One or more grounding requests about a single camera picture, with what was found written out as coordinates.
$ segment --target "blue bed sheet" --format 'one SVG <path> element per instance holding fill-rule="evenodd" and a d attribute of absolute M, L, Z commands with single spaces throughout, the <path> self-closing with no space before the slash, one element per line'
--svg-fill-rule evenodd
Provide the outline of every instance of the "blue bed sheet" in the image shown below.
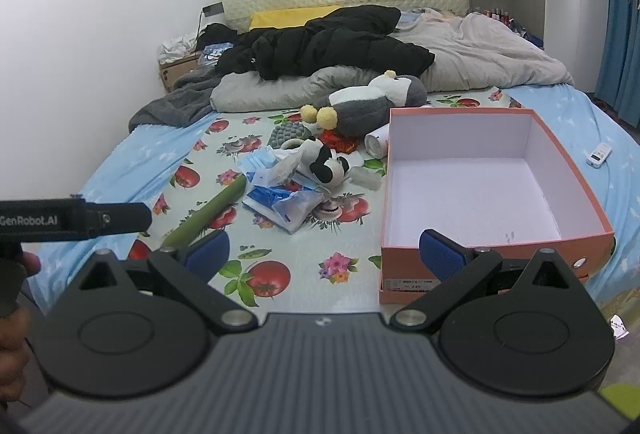
<path fill-rule="evenodd" d="M 182 160 L 215 119 L 214 112 L 188 128 L 137 127 L 95 171 L 81 194 L 93 203 L 145 203 L 153 207 Z M 49 310 L 95 250 L 110 248 L 124 259 L 137 235 L 43 244 L 38 252 L 42 271 L 29 279 L 40 309 Z"/>
<path fill-rule="evenodd" d="M 567 84 L 518 86 L 508 93 L 535 110 L 580 168 L 613 226 L 616 251 L 587 283 L 597 303 L 640 286 L 640 146 L 620 125 Z M 586 156 L 599 143 L 612 147 L 599 169 Z"/>

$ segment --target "floral tablecloth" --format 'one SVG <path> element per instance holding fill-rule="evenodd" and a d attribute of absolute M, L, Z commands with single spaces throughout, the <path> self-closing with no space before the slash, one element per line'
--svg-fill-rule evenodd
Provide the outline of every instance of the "floral tablecloth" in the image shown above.
<path fill-rule="evenodd" d="M 509 106 L 497 88 L 431 94 L 432 106 Z M 267 143 L 274 125 L 298 121 L 298 111 L 221 114 L 193 146 L 154 207 L 149 231 L 130 258 L 146 257 L 166 234 L 239 175 L 238 156 Z M 365 166 L 385 176 L 385 161 L 359 149 Z M 231 254 L 210 281 L 216 290 L 251 308 L 260 320 L 270 311 L 348 313 L 378 311 L 384 184 L 370 191 L 343 183 L 290 235 L 242 203 L 226 207 L 203 233 L 224 229 Z"/>

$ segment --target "gray ribbed surface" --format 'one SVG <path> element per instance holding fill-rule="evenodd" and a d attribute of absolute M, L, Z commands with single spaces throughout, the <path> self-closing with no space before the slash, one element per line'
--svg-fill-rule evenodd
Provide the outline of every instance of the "gray ribbed surface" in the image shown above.
<path fill-rule="evenodd" d="M 57 393 L 23 425 L 33 434 L 618 434 L 594 394 L 503 401 L 450 374 L 427 338 L 377 314 L 271 314 L 222 338 L 200 370 L 156 396 L 94 403 Z"/>

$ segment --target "yellow pom-pom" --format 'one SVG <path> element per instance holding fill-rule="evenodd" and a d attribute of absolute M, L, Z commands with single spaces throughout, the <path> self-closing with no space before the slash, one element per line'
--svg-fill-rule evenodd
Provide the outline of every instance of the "yellow pom-pom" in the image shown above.
<path fill-rule="evenodd" d="M 318 111 L 313 105 L 303 105 L 300 109 L 300 117 L 305 123 L 315 123 Z"/>
<path fill-rule="evenodd" d="M 318 111 L 318 125 L 325 130 L 333 130 L 338 126 L 338 115 L 333 107 L 322 107 Z"/>

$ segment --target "white remote control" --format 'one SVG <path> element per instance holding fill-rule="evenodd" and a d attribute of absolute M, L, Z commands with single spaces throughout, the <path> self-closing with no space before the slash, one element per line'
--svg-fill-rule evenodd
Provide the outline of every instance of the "white remote control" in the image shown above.
<path fill-rule="evenodd" d="M 600 143 L 595 150 L 587 156 L 587 163 L 593 168 L 599 169 L 611 154 L 611 147 L 606 143 Z"/>

